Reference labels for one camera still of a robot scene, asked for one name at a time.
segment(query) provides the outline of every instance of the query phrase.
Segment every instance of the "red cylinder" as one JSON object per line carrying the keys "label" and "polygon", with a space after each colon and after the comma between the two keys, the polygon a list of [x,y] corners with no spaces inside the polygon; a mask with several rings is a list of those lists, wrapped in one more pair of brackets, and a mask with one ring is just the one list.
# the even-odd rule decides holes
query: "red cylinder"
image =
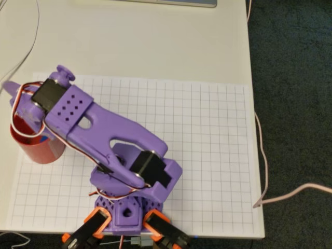
{"label": "red cylinder", "polygon": [[[17,115],[14,116],[14,124],[16,129],[22,133],[29,135],[35,133],[24,120]],[[45,136],[34,138],[24,137],[15,132],[12,126],[10,126],[10,133],[31,160],[37,163],[45,164],[54,162],[61,157],[66,148],[65,144],[57,138],[51,140]]]}

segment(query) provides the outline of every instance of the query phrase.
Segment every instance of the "white table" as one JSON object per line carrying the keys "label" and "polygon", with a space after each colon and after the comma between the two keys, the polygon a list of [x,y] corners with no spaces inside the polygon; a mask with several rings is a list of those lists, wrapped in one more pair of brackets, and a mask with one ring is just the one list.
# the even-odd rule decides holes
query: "white table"
{"label": "white table", "polygon": [[[216,8],[103,0],[39,1],[37,42],[13,77],[16,82],[27,82],[33,72],[52,72],[58,64],[63,64],[75,74],[224,82],[252,87],[245,0],[220,0]],[[33,0],[8,1],[1,11],[1,76],[28,51],[36,22]],[[9,133],[8,101],[9,95],[3,92],[0,230],[5,228],[8,188],[18,154],[18,146]]]}

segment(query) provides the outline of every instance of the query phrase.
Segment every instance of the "purple robot arm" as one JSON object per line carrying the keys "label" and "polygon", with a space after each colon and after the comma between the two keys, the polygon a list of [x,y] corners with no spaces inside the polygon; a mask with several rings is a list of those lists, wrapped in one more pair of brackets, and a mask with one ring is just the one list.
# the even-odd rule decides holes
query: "purple robot arm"
{"label": "purple robot arm", "polygon": [[[43,135],[53,139],[55,133],[94,158],[98,165],[90,181],[105,194],[117,197],[128,195],[132,188],[139,189],[119,201],[102,196],[96,201],[113,217],[106,231],[137,234],[144,229],[144,215],[151,209],[162,209],[182,169],[176,161],[164,158],[168,150],[164,141],[140,124],[99,106],[91,96],[71,85],[75,76],[65,67],[58,66],[57,70],[41,87],[31,89],[35,91],[33,96],[21,97],[17,114],[36,132],[45,122],[50,130],[45,129]],[[13,96],[11,104],[18,87],[14,82],[5,84]],[[87,129],[78,125],[84,117],[91,122]],[[111,148],[111,140],[136,146],[117,143]]]}

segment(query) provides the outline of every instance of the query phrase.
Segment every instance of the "dark carpet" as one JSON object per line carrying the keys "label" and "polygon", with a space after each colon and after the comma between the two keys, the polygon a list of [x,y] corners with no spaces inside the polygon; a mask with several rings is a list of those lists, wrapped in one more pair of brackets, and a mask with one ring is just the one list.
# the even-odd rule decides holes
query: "dark carpet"
{"label": "dark carpet", "polygon": [[[249,37],[255,109],[270,165],[266,198],[306,182],[332,186],[332,1],[253,0]],[[267,204],[264,220],[263,240],[194,239],[191,248],[332,248],[327,193],[308,189]],[[25,248],[60,247],[59,235],[29,236]],[[0,248],[10,248],[1,242],[14,239],[2,238]]]}

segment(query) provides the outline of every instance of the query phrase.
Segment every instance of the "grid paper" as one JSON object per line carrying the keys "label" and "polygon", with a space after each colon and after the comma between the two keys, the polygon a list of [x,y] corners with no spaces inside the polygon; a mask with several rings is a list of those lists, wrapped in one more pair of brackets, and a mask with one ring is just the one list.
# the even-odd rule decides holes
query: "grid paper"
{"label": "grid paper", "polygon": [[[36,73],[35,80],[48,74]],[[183,175],[164,203],[172,223],[192,236],[264,236],[253,163],[252,93],[245,85],[79,75],[75,84],[102,107],[139,122],[164,140]],[[73,232],[93,210],[94,165],[66,149],[41,165],[21,151],[8,230]]]}

